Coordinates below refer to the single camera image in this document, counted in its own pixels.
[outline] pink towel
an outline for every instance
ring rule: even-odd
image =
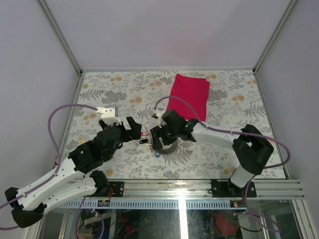
[[[199,118],[206,121],[206,103],[209,95],[209,82],[206,79],[176,75],[170,95],[177,96],[189,103]],[[170,99],[167,110],[176,110],[186,119],[195,119],[194,113],[182,101]]]

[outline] patterned table surface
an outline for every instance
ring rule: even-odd
[[[210,82],[207,122],[225,129],[242,128],[247,123],[272,136],[256,80],[252,71],[156,71],[88,72],[78,103],[95,107],[117,105],[119,118],[132,116],[148,131],[157,121],[151,116],[157,100],[169,96],[175,76],[206,78]],[[168,100],[159,104],[166,109]],[[67,139],[65,156],[96,136],[101,130],[99,115],[77,108]],[[267,165],[281,162],[275,149]],[[177,150],[155,157],[155,152],[138,141],[125,143],[106,163],[105,174],[113,179],[211,179],[228,178],[239,165],[234,151],[210,143],[179,140]],[[282,167],[264,170],[259,178],[285,178]]]

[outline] glass panel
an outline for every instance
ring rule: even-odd
[[[186,210],[179,209],[96,209],[104,218],[104,233],[102,239],[300,239],[299,230],[294,213],[289,202],[278,201],[251,201],[249,207],[253,213],[267,217],[257,218],[268,230],[263,229],[254,218],[249,215],[234,215],[247,210],[239,210],[232,204],[230,210]],[[49,213],[45,223],[43,238],[55,239],[53,225],[61,222],[63,214],[68,213],[69,222],[66,239],[73,238],[76,227],[76,209]],[[281,231],[272,232],[277,227]],[[97,239],[101,235],[101,219],[92,213],[92,210],[81,210],[77,223],[79,239]]]

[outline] white bracket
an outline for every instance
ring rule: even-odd
[[[159,111],[159,110],[156,110],[155,114],[156,114],[156,117],[158,118],[158,124],[159,124],[159,127],[161,128],[161,124],[163,121],[162,119],[162,115],[164,115],[165,111]]]
[[[119,118],[116,117],[116,110],[115,108],[103,108],[97,107],[96,113],[100,113],[101,120],[104,121],[107,125],[115,124],[122,124]]]

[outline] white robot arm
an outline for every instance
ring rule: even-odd
[[[57,172],[53,169],[24,188],[9,188],[5,191],[7,201],[18,198],[10,205],[13,207],[13,219],[19,227],[31,226],[53,208],[74,198],[106,194],[109,182],[97,168],[112,159],[124,142],[140,139],[142,125],[136,123],[132,117],[127,117],[131,129],[126,130],[123,122],[117,118],[116,107],[97,108],[97,113],[102,114],[99,124],[103,130],[93,140],[70,152]],[[43,186],[27,193],[52,176]],[[75,178],[83,179],[69,184]]]
[[[132,117],[127,117],[131,129],[126,130],[123,122],[117,118],[117,108],[97,108],[101,113],[99,124],[102,131],[84,144],[79,145],[64,159],[58,172],[53,169],[37,181],[24,188],[9,188],[5,192],[7,201],[19,198],[11,203],[12,216],[19,227],[25,228],[39,221],[44,214],[53,208],[81,196],[101,196],[108,190],[109,182],[98,168],[112,159],[115,151],[124,142],[141,138],[142,125]],[[240,166],[229,179],[227,190],[242,190],[253,175],[262,172],[274,148],[263,138],[235,136],[207,130],[197,120],[186,121],[176,111],[170,110],[157,114],[159,126],[151,129],[153,149],[160,150],[163,145],[170,145],[181,138],[193,142],[209,142],[233,149]],[[260,132],[252,125],[246,125],[245,132]],[[26,193],[48,178],[54,177],[44,186],[31,193]],[[75,178],[83,178],[76,183],[68,184]]]
[[[238,157],[240,165],[229,179],[229,190],[242,189],[254,176],[261,174],[268,159],[274,151],[272,145],[264,138],[231,135],[208,130],[198,120],[186,121],[176,111],[169,110],[164,114],[157,113],[159,125],[151,129],[153,148],[161,150],[163,145],[170,145],[181,138],[193,142],[208,142],[233,149]],[[234,131],[261,134],[253,125]]]

